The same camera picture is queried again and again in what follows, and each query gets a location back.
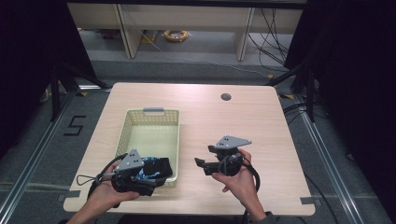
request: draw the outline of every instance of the beige basket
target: beige basket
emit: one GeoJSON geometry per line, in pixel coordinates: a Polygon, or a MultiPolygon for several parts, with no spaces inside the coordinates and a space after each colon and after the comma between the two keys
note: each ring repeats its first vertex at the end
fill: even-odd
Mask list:
{"type": "Polygon", "coordinates": [[[137,149],[141,157],[169,158],[177,179],[180,113],[172,108],[133,108],[126,112],[116,156],[137,149]]]}

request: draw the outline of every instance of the black cable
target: black cable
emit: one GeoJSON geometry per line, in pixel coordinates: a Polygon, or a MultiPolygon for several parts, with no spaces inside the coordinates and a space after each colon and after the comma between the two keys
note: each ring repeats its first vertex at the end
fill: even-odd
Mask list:
{"type": "Polygon", "coordinates": [[[332,218],[334,218],[334,222],[338,224],[338,219],[335,216],[334,211],[332,210],[332,207],[330,206],[330,203],[327,201],[326,197],[324,196],[323,192],[319,189],[319,187],[314,183],[314,181],[304,172],[304,176],[311,182],[311,184],[318,190],[320,196],[322,197],[323,201],[327,204],[327,207],[330,210],[330,213],[332,213],[332,218]]]}
{"type": "Polygon", "coordinates": [[[268,22],[268,20],[267,20],[267,18],[265,17],[264,11],[262,10],[262,16],[264,17],[264,20],[265,20],[265,22],[267,23],[268,30],[269,30],[269,34],[271,34],[271,36],[272,36],[273,39],[275,40],[276,44],[278,45],[278,48],[276,48],[275,46],[273,46],[273,45],[271,45],[271,44],[270,44],[270,45],[273,46],[275,49],[278,49],[278,50],[279,50],[279,53],[280,53],[280,55],[282,56],[282,59],[285,61],[285,60],[286,60],[286,57],[285,57],[285,55],[284,55],[284,53],[283,53],[282,47],[283,47],[284,49],[287,49],[287,48],[285,48],[283,45],[281,45],[281,44],[279,43],[278,38],[277,38],[276,23],[275,23],[275,14],[276,14],[276,10],[273,8],[273,18],[272,18],[271,25],[270,25],[269,22],[268,22]]]}
{"type": "Polygon", "coordinates": [[[274,61],[276,61],[277,63],[280,63],[283,65],[283,62],[278,59],[275,55],[273,55],[272,53],[268,52],[267,50],[265,50],[262,46],[265,43],[265,39],[264,39],[264,43],[262,43],[262,45],[260,46],[259,44],[256,43],[256,41],[253,40],[253,38],[251,37],[251,35],[248,35],[248,37],[250,38],[250,40],[253,42],[253,44],[256,46],[256,48],[260,51],[260,53],[264,53],[265,55],[267,55],[268,57],[272,58],[274,61]]]}
{"type": "Polygon", "coordinates": [[[82,185],[84,185],[84,184],[86,184],[86,183],[88,183],[88,182],[90,182],[90,181],[93,181],[93,180],[96,181],[96,184],[100,184],[101,178],[102,178],[103,175],[105,174],[105,172],[106,172],[106,170],[108,169],[108,167],[110,167],[114,162],[124,159],[127,155],[128,155],[128,153],[125,153],[125,154],[119,155],[118,157],[114,158],[111,162],[109,162],[109,163],[106,165],[106,167],[102,170],[102,172],[101,172],[99,175],[97,175],[96,177],[88,176],[88,175],[78,175],[78,176],[77,176],[77,184],[78,184],[79,186],[82,186],[82,185]],[[83,182],[83,183],[79,183],[79,181],[78,181],[78,178],[79,178],[79,177],[87,177],[87,178],[89,178],[89,180],[87,180],[87,181],[85,181],[85,182],[83,182]]]}
{"type": "Polygon", "coordinates": [[[297,217],[298,219],[300,219],[301,222],[303,222],[304,224],[308,224],[302,217],[297,217]]]}
{"type": "Polygon", "coordinates": [[[291,121],[288,122],[288,125],[290,125],[295,119],[297,119],[300,115],[302,115],[306,110],[299,111],[300,113],[296,115],[291,121]]]}

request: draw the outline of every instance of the wrist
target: wrist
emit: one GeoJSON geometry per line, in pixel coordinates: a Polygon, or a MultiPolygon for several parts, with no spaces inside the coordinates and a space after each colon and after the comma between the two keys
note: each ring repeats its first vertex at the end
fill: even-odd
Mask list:
{"type": "Polygon", "coordinates": [[[265,215],[264,209],[262,208],[262,204],[260,203],[259,200],[249,202],[245,205],[245,207],[250,215],[250,219],[253,222],[263,220],[267,217],[267,215],[265,215]]]}

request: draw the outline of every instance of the light wood tabletop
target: light wood tabletop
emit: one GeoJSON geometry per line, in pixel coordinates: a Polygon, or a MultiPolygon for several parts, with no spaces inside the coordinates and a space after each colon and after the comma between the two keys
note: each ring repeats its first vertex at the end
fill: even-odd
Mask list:
{"type": "MultiPolygon", "coordinates": [[[[223,185],[205,175],[194,158],[217,161],[207,146],[224,135],[248,139],[243,146],[261,178],[259,198],[264,210],[277,216],[311,216],[312,203],[304,173],[291,139],[276,90],[264,86],[117,83],[93,132],[77,175],[96,176],[115,157],[128,109],[170,107],[180,111],[178,174],[173,184],[156,188],[152,196],[121,203],[109,212],[180,215],[242,215],[245,208],[223,185]],[[223,93],[231,100],[221,98],[223,93]]],[[[64,209],[76,212],[87,199],[91,184],[70,191],[64,209]]]]}

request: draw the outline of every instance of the finger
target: finger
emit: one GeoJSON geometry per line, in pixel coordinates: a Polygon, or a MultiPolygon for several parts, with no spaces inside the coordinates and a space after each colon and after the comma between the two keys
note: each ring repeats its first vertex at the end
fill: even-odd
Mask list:
{"type": "Polygon", "coordinates": [[[229,189],[227,188],[227,186],[224,186],[224,189],[222,190],[223,192],[227,192],[229,189]]]}
{"type": "Polygon", "coordinates": [[[213,173],[213,174],[212,174],[212,177],[213,177],[215,180],[217,180],[217,181],[223,183],[224,185],[226,185],[228,176],[226,176],[226,175],[224,175],[224,174],[221,174],[221,173],[213,173]]]}
{"type": "Polygon", "coordinates": [[[239,152],[244,156],[247,160],[251,161],[251,155],[247,151],[242,148],[239,148],[239,152]]]}

